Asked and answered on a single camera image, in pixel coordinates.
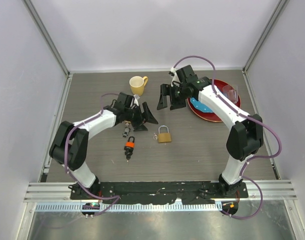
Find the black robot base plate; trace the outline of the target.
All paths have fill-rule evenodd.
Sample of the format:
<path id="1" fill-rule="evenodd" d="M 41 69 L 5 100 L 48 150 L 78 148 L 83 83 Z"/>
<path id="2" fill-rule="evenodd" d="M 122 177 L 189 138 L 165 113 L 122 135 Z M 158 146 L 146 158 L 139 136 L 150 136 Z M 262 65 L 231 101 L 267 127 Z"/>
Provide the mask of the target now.
<path id="1" fill-rule="evenodd" d="M 78 184 L 69 185 L 72 200 L 93 200 L 90 195 L 106 198 L 111 204 L 115 196 L 121 205 L 166 205 L 181 199 L 184 205 L 213 203 L 214 199 L 246 199 L 249 197 L 244 182 L 232 191 L 224 190 L 219 182 L 212 181 L 147 181 L 147 182 L 101 182 L 95 183 L 85 192 Z"/>

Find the orange black padlock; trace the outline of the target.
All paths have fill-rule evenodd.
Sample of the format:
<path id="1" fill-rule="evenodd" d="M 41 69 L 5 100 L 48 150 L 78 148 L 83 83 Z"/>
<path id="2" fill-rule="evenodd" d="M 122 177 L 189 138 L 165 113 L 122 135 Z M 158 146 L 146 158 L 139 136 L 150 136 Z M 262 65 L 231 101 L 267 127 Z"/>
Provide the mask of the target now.
<path id="1" fill-rule="evenodd" d="M 135 137 L 134 136 L 130 136 L 128 138 L 127 142 L 125 143 L 124 150 L 126 152 L 133 152 L 134 151 L 134 147 L 135 147 Z"/>

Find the large brass padlock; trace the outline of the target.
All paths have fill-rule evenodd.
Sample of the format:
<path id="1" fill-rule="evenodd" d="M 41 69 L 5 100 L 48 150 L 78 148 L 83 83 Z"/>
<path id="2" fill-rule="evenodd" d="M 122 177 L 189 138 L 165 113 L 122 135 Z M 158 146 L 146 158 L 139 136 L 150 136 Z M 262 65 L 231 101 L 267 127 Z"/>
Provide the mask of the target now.
<path id="1" fill-rule="evenodd" d="M 158 128 L 157 141 L 158 141 L 159 144 L 161 144 L 161 143 L 171 143 L 172 142 L 171 133 L 169 131 L 169 128 L 166 125 L 161 125 Z"/>

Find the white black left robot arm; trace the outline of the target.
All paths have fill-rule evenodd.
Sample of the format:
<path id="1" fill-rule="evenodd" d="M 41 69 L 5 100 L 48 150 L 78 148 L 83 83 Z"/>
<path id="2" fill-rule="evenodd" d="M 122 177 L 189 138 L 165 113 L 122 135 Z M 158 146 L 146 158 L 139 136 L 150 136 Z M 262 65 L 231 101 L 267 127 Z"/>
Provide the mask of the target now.
<path id="1" fill-rule="evenodd" d="M 148 104 L 139 104 L 138 97 L 120 92 L 117 99 L 91 117 L 74 123 L 63 121 L 52 141 L 49 156 L 62 165 L 82 187 L 89 200 L 99 193 L 100 181 L 86 163 L 88 142 L 102 131 L 123 122 L 130 122 L 135 132 L 147 131 L 145 123 L 158 124 Z"/>

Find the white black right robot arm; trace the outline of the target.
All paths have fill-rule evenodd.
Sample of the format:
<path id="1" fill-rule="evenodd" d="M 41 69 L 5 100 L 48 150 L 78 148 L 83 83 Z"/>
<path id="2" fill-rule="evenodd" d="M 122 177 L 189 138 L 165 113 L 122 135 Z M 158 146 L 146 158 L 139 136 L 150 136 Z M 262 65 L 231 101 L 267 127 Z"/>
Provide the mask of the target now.
<path id="1" fill-rule="evenodd" d="M 157 109 L 185 107 L 191 98 L 209 107 L 229 130 L 226 149 L 229 157 L 224 171 L 219 175 L 218 191 L 228 198 L 235 194 L 243 178 L 242 170 L 263 145 L 262 118 L 249 115 L 228 100 L 208 77 L 199 78 L 191 65 L 172 68 L 170 84 L 161 84 Z"/>

